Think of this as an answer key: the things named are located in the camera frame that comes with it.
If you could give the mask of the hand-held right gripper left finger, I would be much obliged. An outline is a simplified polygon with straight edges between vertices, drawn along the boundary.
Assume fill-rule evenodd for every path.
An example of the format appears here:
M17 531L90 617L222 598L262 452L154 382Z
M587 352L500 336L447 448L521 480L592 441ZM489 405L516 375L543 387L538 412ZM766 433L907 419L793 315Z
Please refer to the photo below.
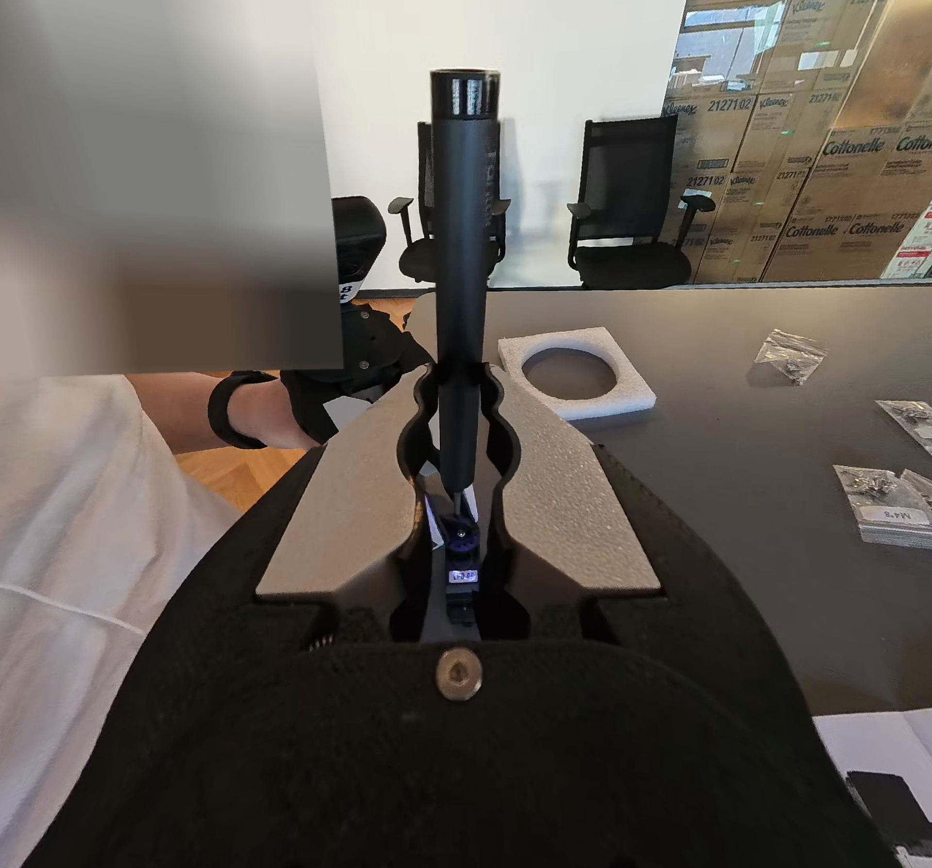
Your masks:
M323 447L258 599L405 599L425 527L416 479L436 456L433 367L405 373Z

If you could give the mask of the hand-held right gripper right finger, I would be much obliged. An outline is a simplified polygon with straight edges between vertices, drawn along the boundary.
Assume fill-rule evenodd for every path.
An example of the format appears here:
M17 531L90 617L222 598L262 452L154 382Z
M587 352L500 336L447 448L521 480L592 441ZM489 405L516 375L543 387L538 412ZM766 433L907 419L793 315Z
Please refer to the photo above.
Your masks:
M483 382L499 474L485 569L505 590L658 590L595 448L501 368Z

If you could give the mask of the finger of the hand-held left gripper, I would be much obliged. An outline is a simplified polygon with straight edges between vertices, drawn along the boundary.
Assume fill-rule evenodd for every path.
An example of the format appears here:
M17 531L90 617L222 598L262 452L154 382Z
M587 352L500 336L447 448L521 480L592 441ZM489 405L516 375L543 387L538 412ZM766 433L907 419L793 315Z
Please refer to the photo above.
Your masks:
M329 441L337 433L344 430L372 405L373 403L370 400L355 396L339 396L324 402L322 404L323 411L327 419L332 423L333 428L326 430L323 442Z

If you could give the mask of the small servo motor with wires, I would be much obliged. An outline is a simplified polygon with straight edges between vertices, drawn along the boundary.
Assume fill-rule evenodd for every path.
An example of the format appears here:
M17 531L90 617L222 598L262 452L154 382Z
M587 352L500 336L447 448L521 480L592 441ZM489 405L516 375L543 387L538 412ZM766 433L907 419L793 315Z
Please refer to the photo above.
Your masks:
M477 637L482 536L472 490L451 497L434 474L426 480L425 496L433 545L425 635L461 630Z

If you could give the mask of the black electric screwdriver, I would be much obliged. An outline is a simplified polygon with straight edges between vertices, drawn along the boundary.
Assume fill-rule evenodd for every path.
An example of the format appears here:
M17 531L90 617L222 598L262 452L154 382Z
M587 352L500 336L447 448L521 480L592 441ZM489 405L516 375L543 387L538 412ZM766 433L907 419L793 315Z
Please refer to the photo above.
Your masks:
M474 479L498 96L494 70L431 73L439 471L458 514Z

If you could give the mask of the person's left forearm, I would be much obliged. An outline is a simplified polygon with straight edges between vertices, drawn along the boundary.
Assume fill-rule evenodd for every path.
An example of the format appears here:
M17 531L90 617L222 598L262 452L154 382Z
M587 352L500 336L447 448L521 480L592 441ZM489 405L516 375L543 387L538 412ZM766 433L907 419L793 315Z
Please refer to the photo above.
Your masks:
M204 373L143 373L128 374L126 379L173 455L226 446L208 418L208 403L219 378Z

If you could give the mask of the dark grey desk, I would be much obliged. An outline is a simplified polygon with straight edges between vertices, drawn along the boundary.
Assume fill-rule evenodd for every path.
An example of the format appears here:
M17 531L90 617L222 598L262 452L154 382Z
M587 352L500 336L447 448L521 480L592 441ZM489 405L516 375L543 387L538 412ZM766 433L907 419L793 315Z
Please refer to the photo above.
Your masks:
M929 708L930 551L863 542L832 467L930 477L876 404L930 401L930 285L490 292L485 352L597 326L657 401L581 430L736 575L811 712ZM776 328L827 350L803 385L755 362Z

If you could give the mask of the person's left hand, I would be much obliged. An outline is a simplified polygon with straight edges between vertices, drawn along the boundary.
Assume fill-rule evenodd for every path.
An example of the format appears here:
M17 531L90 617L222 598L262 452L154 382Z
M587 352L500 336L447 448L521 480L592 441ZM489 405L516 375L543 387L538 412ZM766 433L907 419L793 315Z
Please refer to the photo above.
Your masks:
M227 420L239 435L269 448L309 451L319 445L298 425L287 388L278 377L239 385L227 402Z

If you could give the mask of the black mesh office chair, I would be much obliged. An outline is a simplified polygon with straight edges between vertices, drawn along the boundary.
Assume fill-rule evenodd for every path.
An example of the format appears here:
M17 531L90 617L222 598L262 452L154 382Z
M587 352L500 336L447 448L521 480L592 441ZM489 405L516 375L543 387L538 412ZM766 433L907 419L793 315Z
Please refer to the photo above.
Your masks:
M661 241L677 125L676 115L585 123L578 198L567 204L567 263L584 289L660 290L689 281L686 235L695 215L716 210L716 202L681 191L677 239Z
M398 215L406 240L406 248L399 260L400 272L417 282L434 283L436 281L435 232L434 232L434 161L432 126L419 122L417 130L418 179L417 208L421 224L422 237L413 239L409 208L412 198L397 197L388 207L390 215ZM485 228L486 241L486 275L489 277L496 265L506 254L506 214L511 199L499 197L499 153L496 152L493 174L493 199L491 220Z

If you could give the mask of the black wristband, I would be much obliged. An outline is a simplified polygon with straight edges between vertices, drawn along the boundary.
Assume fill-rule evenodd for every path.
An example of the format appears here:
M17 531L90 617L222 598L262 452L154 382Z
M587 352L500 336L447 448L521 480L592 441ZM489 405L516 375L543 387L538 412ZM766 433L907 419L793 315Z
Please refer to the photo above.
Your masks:
M261 371L234 371L222 378L213 389L207 403L209 426L216 438L238 450L256 451L266 447L260 440L235 429L228 414L229 402L235 391L246 385L277 382L278 376Z

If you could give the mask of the group of small screw bags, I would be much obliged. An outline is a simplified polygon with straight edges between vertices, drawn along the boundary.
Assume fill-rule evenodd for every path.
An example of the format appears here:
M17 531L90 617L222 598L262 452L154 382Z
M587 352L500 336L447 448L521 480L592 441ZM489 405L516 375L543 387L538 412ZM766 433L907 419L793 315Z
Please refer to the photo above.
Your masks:
M794 385L803 385L822 363L827 350L802 336L778 328L764 339L755 357ZM930 550L930 478L903 469L834 465L834 474L856 522L858 535L868 544Z

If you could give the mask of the person's white shirt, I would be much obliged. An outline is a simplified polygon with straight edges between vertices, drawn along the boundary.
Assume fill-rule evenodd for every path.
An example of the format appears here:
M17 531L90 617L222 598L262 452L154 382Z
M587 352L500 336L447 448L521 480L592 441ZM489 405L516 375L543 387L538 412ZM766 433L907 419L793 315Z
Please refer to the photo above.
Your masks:
M2 379L1 864L74 788L148 631L239 519L122 375Z

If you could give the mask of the white instruction booklet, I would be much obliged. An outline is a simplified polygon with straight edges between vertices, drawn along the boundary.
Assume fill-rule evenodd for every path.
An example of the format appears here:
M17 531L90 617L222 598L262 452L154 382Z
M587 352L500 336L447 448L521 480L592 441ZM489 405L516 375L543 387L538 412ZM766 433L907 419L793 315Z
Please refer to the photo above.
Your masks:
M931 710L814 720L856 802L901 866L931 865Z

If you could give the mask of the stack of cardboard boxes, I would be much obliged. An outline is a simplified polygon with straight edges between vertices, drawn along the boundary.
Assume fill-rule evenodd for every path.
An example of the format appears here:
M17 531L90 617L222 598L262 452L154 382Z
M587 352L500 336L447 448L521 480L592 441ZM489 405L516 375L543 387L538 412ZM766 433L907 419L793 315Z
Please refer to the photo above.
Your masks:
M664 238L695 285L910 277L930 202L931 0L687 0Z

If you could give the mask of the white foam square frame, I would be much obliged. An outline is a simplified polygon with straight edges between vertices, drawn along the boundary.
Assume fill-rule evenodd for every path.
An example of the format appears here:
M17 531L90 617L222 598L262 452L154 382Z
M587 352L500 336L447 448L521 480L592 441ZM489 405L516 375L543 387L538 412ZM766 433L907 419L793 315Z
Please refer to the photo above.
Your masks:
M644 411L656 405L656 394L603 326L501 338L498 350L509 376L568 423ZM600 360L612 371L612 388L589 398L564 398L543 392L531 384L524 366L538 354L548 351L576 351Z

